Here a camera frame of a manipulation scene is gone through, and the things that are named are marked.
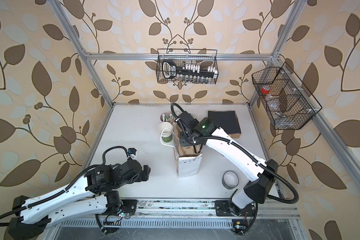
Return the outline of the white paper gift bag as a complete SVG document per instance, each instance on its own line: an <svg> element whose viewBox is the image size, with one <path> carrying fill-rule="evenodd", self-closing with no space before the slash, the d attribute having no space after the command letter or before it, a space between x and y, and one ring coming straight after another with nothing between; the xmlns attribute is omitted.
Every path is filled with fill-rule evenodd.
<svg viewBox="0 0 360 240"><path fill-rule="evenodd" d="M174 150L175 156L175 164L176 164L176 172L178 178L187 178L194 176L198 173L199 167L202 161L202 153L199 154L197 157L180 157L177 153L174 144L174 127L173 127L173 139L169 143L163 143L160 136L160 142L162 145L166 147L171 147Z"/></svg>

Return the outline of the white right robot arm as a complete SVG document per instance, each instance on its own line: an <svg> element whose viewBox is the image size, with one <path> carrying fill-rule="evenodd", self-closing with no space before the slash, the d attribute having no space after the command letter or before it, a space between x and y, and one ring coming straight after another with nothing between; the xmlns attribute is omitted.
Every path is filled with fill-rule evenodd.
<svg viewBox="0 0 360 240"><path fill-rule="evenodd" d="M199 122L186 111L179 116L175 115L175 118L175 123L183 131L183 139L188 145L208 146L217 151L241 170L249 180L243 188L235 190L228 200L228 209L231 214L239 216L244 213L246 207L263 204L266 199L285 204L298 202L297 190L277 173L278 164L274 160L266 161L250 153L209 118L204 118ZM279 180L291 190L292 199L281 199L270 195L275 180Z"/></svg>

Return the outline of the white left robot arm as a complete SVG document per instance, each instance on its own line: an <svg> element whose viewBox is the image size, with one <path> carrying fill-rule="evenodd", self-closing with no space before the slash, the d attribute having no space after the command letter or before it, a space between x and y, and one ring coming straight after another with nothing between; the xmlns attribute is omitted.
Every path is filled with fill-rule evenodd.
<svg viewBox="0 0 360 240"><path fill-rule="evenodd" d="M137 201L120 199L118 189L133 183L146 182L151 169L136 160L136 149L119 147L126 154L123 164L108 165L104 151L103 162L82 170L71 183L36 198L19 196L12 210L0 215L0 227L6 227L14 240L29 240L45 229L70 219L94 215L101 231L106 234L105 221L100 216L122 220L136 210Z"/></svg>

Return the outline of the pulp cup carrier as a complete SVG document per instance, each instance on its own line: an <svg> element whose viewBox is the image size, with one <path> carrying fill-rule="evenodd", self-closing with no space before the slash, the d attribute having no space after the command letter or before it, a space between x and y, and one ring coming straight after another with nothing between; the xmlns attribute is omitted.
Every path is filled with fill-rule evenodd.
<svg viewBox="0 0 360 240"><path fill-rule="evenodd" d="M181 146L181 137L184 137L185 135L183 134L182 129L176 125L173 124L174 127L174 144L175 144L175 148L177 150L177 153L179 154L180 157L194 157L194 156L198 156L199 154L201 154L201 145L196 145L196 146L185 146L182 147Z"/></svg>

